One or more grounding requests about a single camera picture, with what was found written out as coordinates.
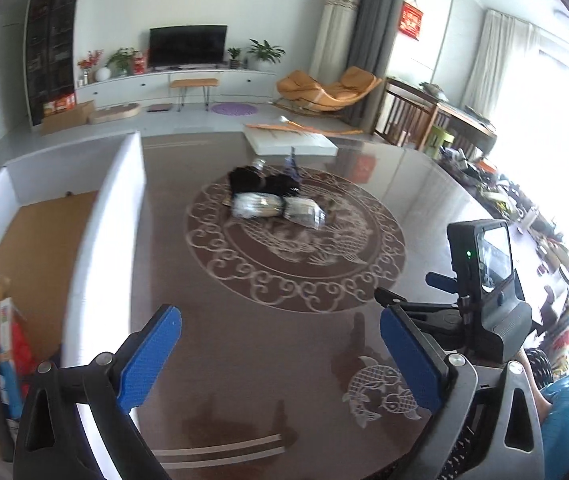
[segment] white cabinet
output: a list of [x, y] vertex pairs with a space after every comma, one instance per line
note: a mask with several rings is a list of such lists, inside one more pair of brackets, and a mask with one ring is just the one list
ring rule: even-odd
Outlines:
[[[95, 101], [96, 108], [140, 103], [143, 106], [162, 102], [177, 102], [178, 89], [171, 89], [172, 81], [179, 79], [210, 79], [220, 86], [210, 88], [212, 102], [247, 101], [266, 102], [276, 92], [276, 74], [254, 70], [180, 70], [150, 73], [109, 79], [76, 90], [76, 101]], [[188, 103], [202, 103], [201, 88], [189, 88]]]

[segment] green stool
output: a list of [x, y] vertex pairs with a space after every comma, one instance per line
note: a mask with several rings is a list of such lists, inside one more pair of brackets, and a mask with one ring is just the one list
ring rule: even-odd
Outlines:
[[425, 144], [425, 154], [437, 160], [440, 158], [440, 147], [444, 145], [446, 145], [446, 147], [451, 146], [453, 139], [455, 139], [455, 137], [445, 129], [440, 126], [432, 126], [431, 133]]

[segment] green plant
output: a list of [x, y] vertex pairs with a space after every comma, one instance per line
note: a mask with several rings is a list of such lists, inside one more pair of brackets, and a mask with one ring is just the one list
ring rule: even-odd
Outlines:
[[131, 72], [131, 63], [133, 57], [138, 51], [133, 47], [120, 47], [116, 53], [106, 62], [107, 65], [113, 64], [118, 70]]
[[231, 59], [238, 59], [240, 57], [240, 54], [242, 54], [242, 49], [232, 46], [231, 48], [227, 49], [227, 52], [229, 52]]
[[256, 40], [249, 41], [253, 43], [253, 45], [251, 45], [248, 52], [260, 60], [280, 63], [280, 58], [286, 54], [279, 45], [270, 45], [267, 40], [264, 40], [264, 43], [260, 43], [260, 41]]

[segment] orange rocking chair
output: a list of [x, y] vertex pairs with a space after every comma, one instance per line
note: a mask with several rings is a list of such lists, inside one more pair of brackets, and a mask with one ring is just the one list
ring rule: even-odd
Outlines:
[[357, 103], [382, 81], [372, 73], [353, 66], [340, 81], [322, 86], [305, 72], [296, 70], [276, 85], [282, 98], [292, 102], [293, 107], [285, 107], [279, 102], [276, 105], [302, 115], [335, 112]]

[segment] metal bolt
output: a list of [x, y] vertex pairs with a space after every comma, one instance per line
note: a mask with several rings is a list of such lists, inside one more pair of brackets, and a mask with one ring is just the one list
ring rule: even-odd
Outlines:
[[465, 366], [465, 363], [467, 362], [467, 360], [465, 359], [464, 355], [450, 354], [449, 355], [449, 362], [453, 366]]
[[525, 369], [523, 368], [523, 365], [518, 361], [511, 361], [509, 363], [509, 371], [514, 374], [521, 374], [525, 371]]
[[102, 352], [96, 357], [96, 362], [100, 366], [106, 366], [114, 360], [114, 355], [111, 352]]
[[47, 372], [51, 371], [51, 363], [49, 361], [42, 361], [39, 365], [38, 365], [38, 373], [39, 374], [45, 374]]

